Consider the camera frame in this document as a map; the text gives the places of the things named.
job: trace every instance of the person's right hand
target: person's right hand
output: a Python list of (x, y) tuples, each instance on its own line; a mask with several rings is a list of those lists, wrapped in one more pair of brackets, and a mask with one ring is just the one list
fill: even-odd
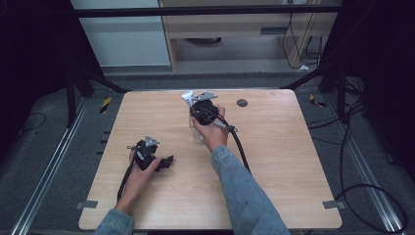
[[(220, 106), (218, 106), (217, 108), (219, 110), (219, 114), (225, 117), (225, 108)], [(207, 148), (210, 150), (210, 152), (212, 152), (220, 145), (227, 145), (229, 135), (228, 130), (219, 127), (213, 123), (209, 125), (200, 125), (195, 118), (192, 118), (192, 120), (193, 124), (195, 125), (195, 128), (204, 137), (205, 144), (207, 145)]]

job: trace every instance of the black cable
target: black cable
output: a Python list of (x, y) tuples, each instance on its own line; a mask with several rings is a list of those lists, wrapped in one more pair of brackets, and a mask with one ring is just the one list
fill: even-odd
[(323, 121), (323, 120), (329, 120), (329, 119), (333, 119), (333, 118), (339, 119), (338, 117), (328, 117), (328, 118), (324, 118), (324, 119), (319, 119), (319, 120), (314, 120), (314, 121), (311, 121), (311, 122), (307, 122), (306, 124), (310, 125), (310, 124), (313, 124), (313, 123), (317, 123), (317, 122), (320, 122), (320, 121)]
[(250, 170), (250, 166), (248, 165), (248, 161), (247, 161), (247, 157), (245, 156), (245, 152), (244, 152), (244, 149), (242, 148), (242, 144), (241, 144), (241, 141), (239, 140), (239, 137), (238, 137), (238, 135), (236, 134), (236, 131), (235, 131), (235, 126), (233, 126), (233, 125), (230, 125), (227, 121), (226, 121), (226, 119), (225, 119), (225, 117), (224, 116), (222, 116), (221, 114), (218, 114), (218, 115), (216, 115), (216, 114), (214, 114), (212, 111), (210, 111), (210, 110), (207, 110), (207, 109), (204, 109), (204, 108), (202, 108), (202, 107), (198, 107), (198, 109), (200, 109), (200, 110), (202, 110), (202, 111), (204, 111), (204, 112), (207, 112), (207, 113), (209, 113), (210, 115), (212, 115), (212, 116), (215, 116), (216, 118), (218, 118), (220, 121), (222, 121), (222, 123), (223, 124), (225, 124), (225, 126), (226, 126), (226, 129), (232, 134), (232, 136), (234, 137), (234, 139), (235, 139), (235, 143), (236, 143), (236, 145), (238, 146), (238, 150), (239, 150), (239, 153), (241, 154), (241, 159), (242, 159), (242, 162), (244, 163), (244, 167), (250, 172), (250, 174), (252, 174), (251, 173), (251, 170)]
[(310, 36), (310, 38), (308, 39), (307, 45), (305, 46), (305, 55), (308, 57), (308, 59), (312, 59), (312, 60), (319, 60), (319, 58), (321, 57), (321, 47), (322, 47), (322, 36), (320, 36), (320, 42), (318, 45), (318, 50), (317, 52), (309, 52), (308, 51), (308, 47), (311, 43), (312, 40), (312, 36)]
[(361, 85), (360, 85), (360, 79), (357, 79), (357, 87), (359, 88), (359, 90), (363, 91), (363, 89), (361, 88)]
[(320, 36), (320, 43), (318, 44), (318, 51), (317, 51), (317, 66), (320, 65), (322, 56), (323, 56), (323, 36)]
[(358, 86), (360, 84), (355, 85), (354, 83), (346, 79), (346, 85), (347, 85), (347, 88), (350, 89), (352, 93), (356, 95), (363, 95), (363, 90)]
[(122, 193), (124, 192), (125, 183), (127, 182), (128, 176), (131, 173), (131, 169), (134, 167), (135, 162), (134, 158), (132, 158), (130, 166), (128, 167), (127, 171), (125, 172), (124, 177), (122, 178), (121, 185), (119, 185), (118, 193), (116, 194), (116, 201), (118, 202), (121, 199)]
[(42, 114), (42, 113), (32, 113), (32, 114), (30, 114), (29, 116), (35, 116), (35, 115), (41, 115), (41, 116), (43, 116), (43, 120), (40, 122), (40, 124), (38, 124), (38, 125), (36, 125), (36, 126), (34, 126), (34, 127), (31, 127), (31, 128), (23, 129), (23, 130), (22, 130), (22, 132), (26, 132), (26, 131), (30, 131), (30, 130), (37, 129), (37, 128), (39, 128), (39, 127), (40, 127), (43, 123), (45, 123), (45, 121), (46, 121), (46, 115), (45, 115), (45, 114)]
[(324, 143), (328, 143), (328, 144), (342, 145), (342, 143), (335, 143), (335, 142), (331, 142), (331, 141), (319, 139), (319, 138), (316, 138), (316, 137), (311, 137), (311, 139), (318, 140), (318, 141), (321, 141), (321, 142), (324, 142)]
[(286, 32), (284, 33), (283, 40), (282, 40), (283, 51), (284, 51), (284, 54), (285, 54), (285, 56), (287, 58), (287, 61), (288, 61), (289, 66), (292, 69), (299, 69), (300, 68), (300, 67), (294, 67), (293, 65), (291, 65), (290, 60), (289, 60), (288, 55), (287, 55), (287, 51), (285, 50), (285, 37), (287, 35), (287, 32), (288, 32), (289, 28), (291, 29), (291, 34), (293, 36), (294, 44), (296, 45), (296, 49), (297, 49), (297, 55), (299, 56), (300, 61), (303, 62), (305, 66), (311, 66), (311, 65), (317, 64), (317, 63), (308, 63), (308, 62), (305, 62), (305, 61), (302, 60), (301, 55), (300, 55), (299, 45), (297, 44), (296, 38), (294, 37), (294, 31), (293, 31), (293, 13), (290, 13), (290, 20), (288, 22), (287, 29), (286, 29)]
[(339, 117), (337, 117), (336, 119), (333, 119), (333, 120), (331, 120), (331, 121), (329, 121), (329, 122), (326, 122), (326, 123), (324, 123), (324, 124), (320, 124), (320, 125), (315, 125), (315, 126), (310, 126), (308, 129), (317, 129), (317, 128), (321, 128), (321, 127), (324, 127), (324, 126), (327, 126), (327, 125), (329, 125), (329, 124), (331, 124), (331, 123), (334, 123), (334, 122), (336, 122), (337, 120), (339, 120), (340, 118)]
[[(356, 107), (350, 106), (349, 111), (347, 112), (347, 116), (346, 116), (346, 131), (345, 131), (345, 136), (342, 142), (342, 147), (341, 147), (341, 153), (340, 153), (340, 183), (341, 183), (341, 193), (335, 197), (335, 200), (337, 201), (341, 196), (343, 196), (344, 200), (345, 200), (345, 204), (347, 205), (347, 207), (350, 209), (350, 211), (360, 220), (362, 221), (364, 224), (366, 224), (367, 226), (371, 227), (372, 229), (378, 231), (378, 232), (382, 232), (382, 233), (387, 233), (387, 234), (397, 234), (397, 233), (402, 233), (405, 228), (408, 225), (408, 217), (407, 214), (405, 212), (405, 210), (402, 208), (402, 206), (400, 205), (399, 201), (393, 196), (391, 195), (389, 192), (387, 192), (386, 190), (375, 186), (375, 185), (371, 185), (371, 184), (356, 184), (353, 186), (350, 186), (348, 188), (345, 189), (345, 182), (344, 182), (344, 169), (343, 169), (343, 162), (344, 162), (344, 150), (345, 150), (345, 144), (346, 144), (346, 140), (347, 140), (347, 136), (349, 134), (350, 131), (350, 117), (353, 114), (353, 110), (356, 109), (357, 107), (361, 106), (362, 104), (360, 103), (359, 105), (357, 105)], [(385, 193), (390, 199), (392, 199), (392, 201), (395, 203), (395, 205), (399, 208), (404, 222), (403, 225), (400, 229), (395, 230), (395, 231), (388, 231), (385, 230), (383, 228), (377, 227), (373, 224), (371, 224), (370, 222), (368, 222), (367, 220), (365, 220), (363, 217), (361, 217), (351, 206), (350, 202), (347, 199), (346, 193), (348, 191), (350, 191), (351, 189), (355, 189), (355, 188), (361, 188), (361, 187), (369, 187), (369, 188), (373, 188), (373, 189), (377, 189), (383, 193)]]

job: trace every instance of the denim sleeve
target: denim sleeve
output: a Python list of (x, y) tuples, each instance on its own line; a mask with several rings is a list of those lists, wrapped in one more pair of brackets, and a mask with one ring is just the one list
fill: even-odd
[(219, 176), (236, 235), (290, 234), (271, 200), (228, 148), (217, 147), (211, 153), (211, 165)]
[(126, 213), (112, 209), (98, 225), (94, 234), (131, 235), (134, 223), (134, 219)]

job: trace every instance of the gray floor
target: gray floor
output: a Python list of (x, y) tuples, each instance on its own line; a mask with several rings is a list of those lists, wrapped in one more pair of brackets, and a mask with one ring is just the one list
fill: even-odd
[[(284, 59), (276, 38), (223, 38), (218, 44), (195, 45), (183, 40), (180, 43), (178, 63), (175, 71), (152, 71), (136, 75), (109, 76), (108, 79), (125, 88), (143, 89), (187, 89), (187, 88), (276, 88), (287, 85), (306, 74), (293, 70)], [(332, 118), (329, 108), (321, 108), (309, 101), (310, 93), (318, 93), (318, 79), (297, 90), (300, 107), (307, 122)], [(77, 225), (81, 210), (77, 202), (87, 198), (95, 172), (105, 149), (115, 120), (122, 94), (116, 94), (100, 84), (94, 83), (96, 92), (88, 99), (85, 115), (70, 144), (59, 171), (31, 224), (33, 234), (77, 234), (82, 233)], [(105, 114), (100, 114), (101, 105), (108, 96), (112, 102)], [(327, 94), (328, 99), (335, 97)], [(351, 104), (357, 98), (347, 96)], [(38, 100), (33, 113), (46, 116), (38, 128), (25, 131), (11, 148), (11, 161), (2, 165), (0, 174), (0, 233), (8, 234), (35, 190), (44, 169), (47, 167), (60, 138), (66, 121), (66, 93), (57, 91)], [(25, 128), (34, 127), (43, 121), (43, 116), (30, 116)], [(351, 118), (351, 133), (365, 161), (372, 169), (380, 185), (391, 192), (402, 204), (409, 217), (406, 234), (415, 234), (415, 185), (400, 165), (388, 164), (386, 151), (364, 113)], [(339, 155), (343, 135), (334, 123), (310, 130), (318, 156), (323, 165), (334, 195), (341, 192), (339, 177)], [(344, 158), (345, 185), (362, 182), (349, 150)], [(377, 226), (384, 226), (366, 189), (357, 190), (348, 196), (359, 214)], [(341, 210), (344, 224), (336, 231), (313, 231), (312, 234), (379, 234), (355, 218), (349, 209)]]

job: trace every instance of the small black object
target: small black object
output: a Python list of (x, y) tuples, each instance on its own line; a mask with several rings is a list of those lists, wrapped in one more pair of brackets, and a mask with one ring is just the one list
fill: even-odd
[(239, 99), (236, 104), (239, 107), (246, 107), (248, 105), (248, 101), (246, 99)]
[[(144, 140), (138, 141), (137, 146), (135, 147), (134, 161), (142, 170), (145, 170), (156, 158), (154, 153), (156, 152), (157, 147), (157, 145), (146, 146)], [(170, 168), (171, 162), (173, 162), (173, 156), (161, 159), (161, 162), (155, 171), (160, 171), (161, 168)]]
[(201, 125), (209, 125), (219, 115), (219, 109), (211, 100), (198, 101), (190, 109), (190, 115)]

